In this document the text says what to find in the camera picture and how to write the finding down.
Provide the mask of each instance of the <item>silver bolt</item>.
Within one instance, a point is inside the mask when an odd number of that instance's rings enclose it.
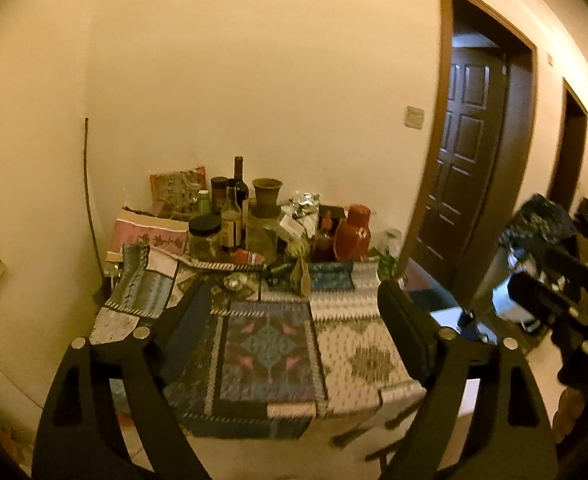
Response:
[[[139,326],[134,329],[133,335],[136,339],[145,339],[149,336],[149,328],[146,326]]]
[[[512,337],[506,337],[502,340],[503,345],[508,350],[516,350],[518,348],[518,341]]]
[[[453,328],[444,326],[439,330],[439,337],[445,341],[452,341],[458,337],[458,332],[456,332],[456,330]]]
[[[72,348],[74,350],[80,350],[85,346],[85,338],[84,337],[77,337],[72,341]]]

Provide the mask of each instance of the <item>wooden door frame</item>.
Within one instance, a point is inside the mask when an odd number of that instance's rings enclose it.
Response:
[[[476,290],[494,258],[498,237],[513,215],[531,146],[538,89],[538,50],[536,45],[509,20],[483,1],[465,1],[493,18],[528,49],[527,53],[510,56],[510,86],[507,89],[508,101],[509,95],[512,92],[526,92],[528,94],[528,102],[526,104],[528,110],[515,102],[506,105],[503,129],[504,131],[509,129],[509,135],[501,135],[492,175],[485,193],[484,203],[478,214],[472,237],[461,259],[460,267],[466,267],[467,271],[465,273],[459,273],[451,290],[461,306],[468,306],[474,298]],[[402,272],[405,272],[407,263],[414,251],[417,237],[425,217],[429,193],[433,189],[436,181],[440,139],[445,127],[447,93],[453,48],[452,37],[454,33],[453,0],[441,0],[441,13],[440,69],[434,122],[429,141],[429,149],[427,150],[423,180],[399,259],[398,268],[402,269]]]
[[[565,78],[562,78],[562,107],[560,109],[560,127],[558,128],[558,143],[556,144],[556,157],[554,160],[554,169],[552,170],[552,176],[549,179],[549,186],[547,187],[547,194],[545,195],[547,198],[549,198],[549,195],[551,195],[552,192],[552,188],[554,187],[554,180],[556,179],[556,173],[558,171],[558,162],[560,162],[560,150],[562,149],[562,141],[564,139],[565,136],[565,118],[567,115],[567,94],[570,94],[573,98],[574,101],[576,101],[578,103],[578,106],[580,107],[580,109],[582,110],[582,112],[584,113],[585,117],[587,118],[587,126],[588,126],[588,112],[587,109],[585,108],[585,105],[582,103],[582,101],[580,100],[580,98],[578,97],[578,95],[576,94],[576,92],[574,92],[573,88],[570,86],[569,83],[567,83],[567,80]],[[587,136],[585,135],[585,147],[587,145]]]

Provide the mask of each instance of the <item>light switch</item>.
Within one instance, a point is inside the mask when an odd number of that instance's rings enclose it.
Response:
[[[405,126],[408,128],[416,128],[417,130],[423,129],[423,123],[425,122],[425,110],[420,108],[414,108],[408,106],[405,108]]]

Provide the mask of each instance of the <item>dark brown door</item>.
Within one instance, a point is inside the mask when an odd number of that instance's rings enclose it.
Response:
[[[500,140],[507,89],[499,49],[455,48],[436,185],[412,258],[448,288],[474,229]]]
[[[565,117],[560,131],[560,148],[548,195],[549,200],[569,211],[576,194],[582,157],[585,153],[587,113],[567,83],[564,99]]]

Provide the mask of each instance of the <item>table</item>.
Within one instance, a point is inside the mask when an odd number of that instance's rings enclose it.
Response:
[[[256,276],[231,292],[226,273],[178,264],[165,308],[175,307],[197,280],[208,285],[177,329],[183,342],[198,334],[199,344],[186,354],[179,337],[167,351],[171,371],[163,392],[186,431],[298,438],[314,419],[369,418],[382,405],[420,395],[378,314],[377,265],[355,263],[351,290],[317,290],[304,299]],[[150,272],[161,267],[157,262]],[[104,307],[90,341],[120,340],[141,324],[154,320]],[[127,413],[118,386],[116,394],[117,410]]]

